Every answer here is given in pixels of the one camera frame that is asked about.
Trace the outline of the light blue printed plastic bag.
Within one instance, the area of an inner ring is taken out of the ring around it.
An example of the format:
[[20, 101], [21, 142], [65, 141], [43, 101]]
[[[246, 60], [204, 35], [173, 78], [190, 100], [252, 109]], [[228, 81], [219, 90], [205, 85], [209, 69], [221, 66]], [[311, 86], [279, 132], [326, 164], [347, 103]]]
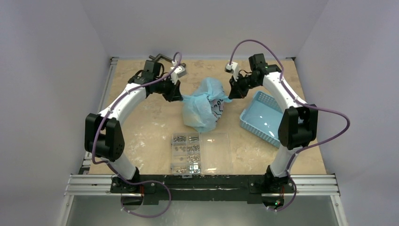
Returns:
[[216, 128], [223, 115], [224, 105], [232, 102], [226, 95], [222, 83], [206, 77], [190, 95], [183, 95], [182, 117], [184, 125], [199, 133], [210, 132]]

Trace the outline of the light blue plastic basket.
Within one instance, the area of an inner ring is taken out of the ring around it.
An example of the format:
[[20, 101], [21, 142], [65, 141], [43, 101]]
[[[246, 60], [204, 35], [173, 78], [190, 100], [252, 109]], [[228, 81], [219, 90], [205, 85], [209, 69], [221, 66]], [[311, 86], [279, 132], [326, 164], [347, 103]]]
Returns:
[[253, 95], [251, 103], [239, 117], [240, 126], [272, 146], [279, 148], [278, 129], [282, 116], [282, 110], [275, 98], [263, 91], [257, 91]]

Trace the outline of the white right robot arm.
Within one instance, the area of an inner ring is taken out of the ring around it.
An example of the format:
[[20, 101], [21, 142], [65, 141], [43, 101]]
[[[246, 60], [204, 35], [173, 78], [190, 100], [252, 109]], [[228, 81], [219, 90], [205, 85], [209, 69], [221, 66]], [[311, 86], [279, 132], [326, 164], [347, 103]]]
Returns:
[[231, 90], [229, 99], [243, 99], [248, 91], [264, 87], [276, 100], [282, 119], [279, 124], [278, 138], [280, 147], [273, 162], [268, 166], [264, 179], [265, 188], [271, 192], [282, 187], [282, 178], [289, 176], [289, 170], [296, 159], [295, 151], [307, 147], [316, 138], [318, 111], [314, 105], [304, 107], [298, 103], [301, 98], [284, 84], [283, 66], [269, 65], [263, 54], [249, 57], [251, 72], [242, 75], [236, 62], [228, 62], [225, 71], [232, 74], [229, 80]]

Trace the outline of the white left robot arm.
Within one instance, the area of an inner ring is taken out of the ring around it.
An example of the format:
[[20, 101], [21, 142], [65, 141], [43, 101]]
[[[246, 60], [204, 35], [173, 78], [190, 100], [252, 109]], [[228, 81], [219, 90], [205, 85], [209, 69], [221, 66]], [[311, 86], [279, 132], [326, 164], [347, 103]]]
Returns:
[[169, 102], [182, 101], [179, 76], [184, 75], [186, 69], [175, 60], [172, 64], [166, 72], [162, 63], [145, 61], [144, 68], [128, 80], [108, 107], [85, 118], [84, 148], [92, 154], [92, 163], [106, 163], [130, 193], [140, 188], [140, 173], [124, 154], [122, 125], [150, 94], [161, 94]]

